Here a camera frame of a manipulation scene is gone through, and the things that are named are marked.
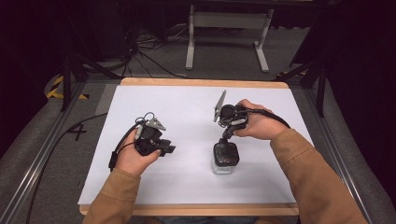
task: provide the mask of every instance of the table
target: table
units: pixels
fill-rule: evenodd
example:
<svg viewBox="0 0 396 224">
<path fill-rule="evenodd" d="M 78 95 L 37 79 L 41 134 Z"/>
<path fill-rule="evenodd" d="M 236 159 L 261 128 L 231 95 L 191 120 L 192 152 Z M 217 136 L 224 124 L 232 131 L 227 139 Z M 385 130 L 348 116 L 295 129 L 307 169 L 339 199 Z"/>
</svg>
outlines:
<svg viewBox="0 0 396 224">
<path fill-rule="evenodd" d="M 236 88 L 240 90 L 248 90 L 245 88 L 250 88 L 250 89 L 257 89 L 257 91 L 263 91 L 264 89 L 266 89 L 267 91 L 270 90 L 289 91 L 288 86 L 285 83 L 281 83 L 281 82 L 236 81 L 236 80 L 125 78 L 121 82 L 121 86 L 135 86 L 135 87 L 157 86 L 157 87 L 166 87 L 166 88 L 169 88 L 171 86 L 191 87 L 191 88 L 222 87 L 222 88 Z M 219 99 L 219 96 L 213 96 L 213 97 L 215 98 L 215 101 Z M 296 105 L 291 105 L 290 108 L 296 109 L 297 107 L 295 106 Z M 303 135 L 305 135 L 305 137 L 308 140 L 310 140 L 309 133 L 307 133 L 306 127 L 304 126 L 304 122 L 302 121 L 301 114 L 299 113 L 299 111 L 298 113 L 290 113 L 290 114 L 292 114 L 291 116 L 296 116 L 296 119 L 291 119 L 286 117 L 284 117 L 284 119 L 289 120 L 291 126 L 294 127 L 298 126 L 300 128 L 298 129 L 299 132 L 301 132 Z M 167 134 L 170 134 L 169 132 L 172 132 L 171 127 L 167 127 L 167 128 L 169 130 L 167 130 L 163 136 L 166 136 Z M 181 151 L 182 148 L 177 148 L 174 154 L 177 153 L 178 150 Z M 174 154 L 168 154 L 162 159 L 171 160 Z M 289 184 L 284 183 L 283 187 L 288 188 Z M 144 190 L 142 191 L 139 190 L 139 194 L 140 193 L 144 194 L 145 192 Z M 82 214 L 86 214 L 88 209 L 89 209 L 88 204 L 82 204 L 80 206 L 80 212 Z M 299 214 L 298 207 L 295 201 L 294 203 L 216 203 L 216 204 L 210 204 L 210 203 L 138 204 L 138 201 L 136 201 L 136 206 L 134 210 L 134 216 L 148 216 L 148 217 L 155 217 L 155 216 L 258 216 L 261 217 L 261 216 L 298 216 L 298 214 Z"/>
</svg>

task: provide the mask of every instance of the white surface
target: white surface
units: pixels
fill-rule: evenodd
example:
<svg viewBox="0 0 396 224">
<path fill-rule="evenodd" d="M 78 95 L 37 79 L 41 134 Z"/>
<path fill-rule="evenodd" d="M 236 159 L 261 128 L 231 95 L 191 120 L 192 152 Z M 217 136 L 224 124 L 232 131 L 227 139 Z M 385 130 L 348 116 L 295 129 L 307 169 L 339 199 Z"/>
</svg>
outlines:
<svg viewBox="0 0 396 224">
<path fill-rule="evenodd" d="M 147 112 L 176 149 L 142 175 L 136 204 L 295 203 L 269 141 L 232 137 L 240 156 L 234 173 L 212 173 L 212 149 L 224 131 L 213 122 L 214 106 L 223 90 L 225 105 L 244 98 L 265 105 L 312 142 L 289 89 L 118 86 L 78 204 L 91 204 L 110 173 L 111 151 Z"/>
</svg>

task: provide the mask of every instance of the gray carpet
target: gray carpet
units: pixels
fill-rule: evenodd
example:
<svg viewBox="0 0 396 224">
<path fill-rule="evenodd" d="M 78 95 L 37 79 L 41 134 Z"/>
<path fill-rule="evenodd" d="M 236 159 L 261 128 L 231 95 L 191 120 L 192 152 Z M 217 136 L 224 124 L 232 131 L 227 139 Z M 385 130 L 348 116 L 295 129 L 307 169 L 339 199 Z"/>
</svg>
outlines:
<svg viewBox="0 0 396 224">
<path fill-rule="evenodd" d="M 144 51 L 153 60 L 176 74 L 184 74 L 190 78 L 202 79 L 242 79 L 270 80 L 279 72 L 290 70 L 288 67 L 295 51 L 300 46 L 307 30 L 271 29 L 264 44 L 270 72 L 264 74 L 260 70 L 252 41 L 260 33 L 245 30 L 238 35 L 229 35 L 219 30 L 203 30 L 196 36 L 194 68 L 186 71 L 185 57 L 187 42 L 183 39 L 165 45 L 160 49 Z M 149 70 L 154 77 L 172 77 L 159 66 L 146 58 L 136 58 Z M 130 63 L 129 77 L 148 77 L 148 72 L 137 60 Z M 114 71 L 122 73 L 122 68 Z M 115 85 L 118 81 L 108 80 L 101 74 L 91 74 L 82 93 L 89 94 L 88 100 L 77 100 L 67 114 L 62 132 L 68 127 L 93 115 L 106 112 L 111 102 Z M 307 90 L 299 86 L 290 86 L 299 106 L 308 131 L 314 144 L 322 153 L 331 167 L 335 167 L 326 138 L 323 136 L 317 121 L 316 111 L 309 105 Z M 26 170 L 41 148 L 51 127 L 60 115 L 61 99 L 49 99 L 49 102 L 26 126 L 7 154 L 0 160 L 0 212 L 5 211 L 8 202 L 21 183 Z M 370 168 L 361 156 L 353 137 L 342 118 L 337 103 L 332 98 L 328 85 L 325 96 L 325 119 L 340 154 L 358 189 L 361 200 L 372 223 L 396 223 L 396 213 L 388 195 L 382 189 Z M 100 136 L 106 117 L 84 122 L 84 130 L 76 141 L 76 134 L 68 133 L 55 148 L 43 178 L 40 182 L 30 223 L 80 223 L 83 216 L 78 211 L 78 198 L 89 171 L 92 155 Z M 14 223 L 24 223 L 28 211 L 28 197 L 16 216 Z M 142 218 L 133 218 L 133 223 L 142 223 Z M 295 218 L 288 220 L 295 223 Z"/>
</svg>

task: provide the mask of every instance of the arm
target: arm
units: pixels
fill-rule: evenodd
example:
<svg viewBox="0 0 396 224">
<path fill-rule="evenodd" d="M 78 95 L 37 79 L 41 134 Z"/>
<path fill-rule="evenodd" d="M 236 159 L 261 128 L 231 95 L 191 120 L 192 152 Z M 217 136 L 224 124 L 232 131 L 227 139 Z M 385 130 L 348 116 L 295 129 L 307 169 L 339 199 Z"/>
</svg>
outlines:
<svg viewBox="0 0 396 224">
<path fill-rule="evenodd" d="M 239 104 L 268 110 L 248 100 Z M 299 206 L 302 223 L 366 223 L 338 175 L 295 130 L 274 119 L 250 114 L 246 129 L 234 134 L 271 140 L 271 148 Z"/>
<path fill-rule="evenodd" d="M 134 201 L 140 184 L 140 176 L 161 154 L 156 150 L 142 157 L 134 148 L 133 130 L 120 146 L 116 167 L 108 176 L 101 191 L 90 206 L 83 223 L 128 223 L 134 211 Z"/>
</svg>

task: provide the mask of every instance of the sleeve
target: sleeve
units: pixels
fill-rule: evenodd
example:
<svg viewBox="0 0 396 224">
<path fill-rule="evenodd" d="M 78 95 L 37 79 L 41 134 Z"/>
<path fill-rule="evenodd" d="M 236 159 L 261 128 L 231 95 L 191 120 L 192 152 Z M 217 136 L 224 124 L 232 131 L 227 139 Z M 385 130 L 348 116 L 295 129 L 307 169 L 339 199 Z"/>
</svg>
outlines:
<svg viewBox="0 0 396 224">
<path fill-rule="evenodd" d="M 341 178 L 299 133 L 279 133 L 271 147 L 290 182 L 302 223 L 367 223 Z"/>
<path fill-rule="evenodd" d="M 115 168 L 92 202 L 83 223 L 128 223 L 134 211 L 134 201 L 140 176 Z"/>
</svg>

